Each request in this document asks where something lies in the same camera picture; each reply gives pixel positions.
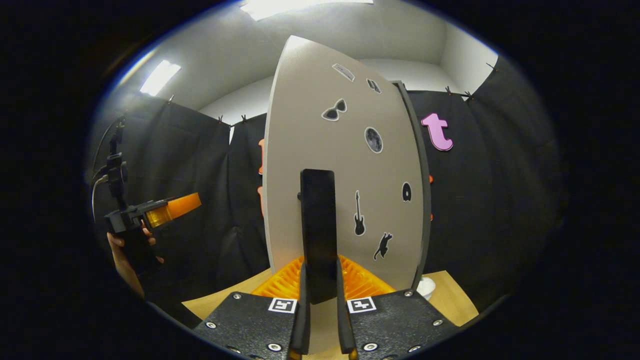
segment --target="screw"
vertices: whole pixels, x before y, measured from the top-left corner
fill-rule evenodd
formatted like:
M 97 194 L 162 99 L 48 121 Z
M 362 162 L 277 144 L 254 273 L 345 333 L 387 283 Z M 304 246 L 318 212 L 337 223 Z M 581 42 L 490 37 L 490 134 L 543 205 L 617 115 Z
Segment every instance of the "screw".
M 267 347 L 271 351 L 280 351 L 280 350 L 282 350 L 282 347 L 280 345 L 278 345 L 278 344 L 273 344 L 272 343 L 272 344 L 267 345 Z

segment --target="ceiling light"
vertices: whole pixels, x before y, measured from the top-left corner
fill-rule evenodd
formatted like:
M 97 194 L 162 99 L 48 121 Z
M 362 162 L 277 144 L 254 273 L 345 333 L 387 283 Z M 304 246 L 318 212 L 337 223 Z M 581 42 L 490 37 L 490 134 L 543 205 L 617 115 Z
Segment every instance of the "ceiling light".
M 240 6 L 240 9 L 258 21 L 278 13 L 330 3 L 373 4 L 373 0 L 248 0 L 246 5 Z
M 140 92 L 156 96 L 160 89 L 169 82 L 169 79 L 171 79 L 178 70 L 180 70 L 179 65 L 172 64 L 166 60 L 161 61 L 151 75 L 149 75 L 145 83 L 142 84 Z

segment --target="black curtain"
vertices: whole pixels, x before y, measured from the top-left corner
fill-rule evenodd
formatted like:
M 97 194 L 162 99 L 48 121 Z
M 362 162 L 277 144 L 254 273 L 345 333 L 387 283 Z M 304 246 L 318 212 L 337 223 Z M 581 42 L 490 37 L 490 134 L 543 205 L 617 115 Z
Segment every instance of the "black curtain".
M 228 196 L 232 228 L 222 240 L 218 284 L 235 285 L 269 268 L 264 219 L 258 187 L 262 176 L 262 148 L 267 115 L 238 122 L 229 146 Z
M 232 223 L 227 196 L 229 125 L 162 99 L 137 96 L 126 112 L 122 144 L 118 146 L 129 170 L 125 200 L 140 204 L 198 192 L 202 202 L 199 208 L 154 233 L 154 250 L 165 262 L 160 271 L 141 282 L 147 300 L 192 326 L 199 319 L 181 302 L 220 289 L 216 264 L 220 261 L 221 239 Z M 107 115 L 108 119 L 98 119 L 100 128 L 113 120 L 113 113 Z M 100 146 L 97 168 L 106 163 L 113 130 Z M 91 143 L 97 146 L 96 139 Z M 111 262 L 102 217 L 115 209 L 117 204 L 108 187 L 99 185 L 95 192 L 95 230 Z
M 560 148 L 534 89 L 504 58 L 467 101 L 410 92 L 418 121 L 448 123 L 449 151 L 427 144 L 432 184 L 425 272 L 447 270 L 478 311 L 514 290 L 566 207 Z

